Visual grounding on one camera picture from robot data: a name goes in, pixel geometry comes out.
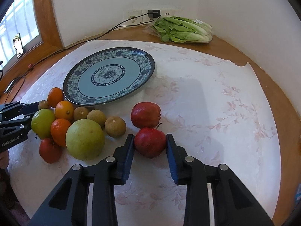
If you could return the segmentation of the person's hand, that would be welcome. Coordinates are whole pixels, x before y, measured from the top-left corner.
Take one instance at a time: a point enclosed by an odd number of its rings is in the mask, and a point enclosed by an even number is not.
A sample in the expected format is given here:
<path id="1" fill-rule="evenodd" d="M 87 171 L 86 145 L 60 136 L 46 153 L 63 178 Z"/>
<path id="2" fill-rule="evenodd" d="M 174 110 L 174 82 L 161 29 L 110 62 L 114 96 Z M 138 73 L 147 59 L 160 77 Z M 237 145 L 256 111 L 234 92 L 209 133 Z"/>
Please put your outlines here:
<path id="1" fill-rule="evenodd" d="M 6 169 L 9 165 L 9 151 L 6 150 L 0 153 L 0 169 Z"/>

